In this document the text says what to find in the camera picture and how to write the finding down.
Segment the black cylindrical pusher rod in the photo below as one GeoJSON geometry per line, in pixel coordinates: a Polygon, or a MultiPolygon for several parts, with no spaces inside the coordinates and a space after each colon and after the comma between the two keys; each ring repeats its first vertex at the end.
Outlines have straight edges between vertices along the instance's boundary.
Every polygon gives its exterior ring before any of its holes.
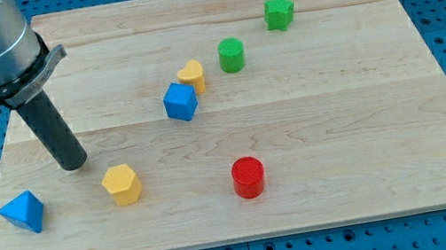
{"type": "Polygon", "coordinates": [[[85,163],[87,153],[43,90],[17,113],[64,170],[76,170],[85,163]]]}

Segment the black wrist clamp flange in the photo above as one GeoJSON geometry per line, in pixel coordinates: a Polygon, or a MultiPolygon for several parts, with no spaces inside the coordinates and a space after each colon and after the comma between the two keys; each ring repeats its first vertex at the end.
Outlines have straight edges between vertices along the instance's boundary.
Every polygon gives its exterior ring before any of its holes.
{"type": "Polygon", "coordinates": [[[67,56],[66,48],[56,45],[49,49],[43,38],[35,34],[38,53],[29,59],[27,66],[21,64],[20,56],[0,58],[0,106],[21,107],[43,92],[43,86],[51,78],[59,62],[67,56]]]}

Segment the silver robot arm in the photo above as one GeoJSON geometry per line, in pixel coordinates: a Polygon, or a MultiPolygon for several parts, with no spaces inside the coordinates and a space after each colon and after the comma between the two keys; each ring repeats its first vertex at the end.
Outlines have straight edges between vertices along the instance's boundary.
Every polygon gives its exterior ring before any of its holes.
{"type": "Polygon", "coordinates": [[[66,54],[62,45],[47,47],[15,0],[0,0],[0,106],[16,111],[54,160],[71,171],[87,153],[44,91],[66,54]]]}

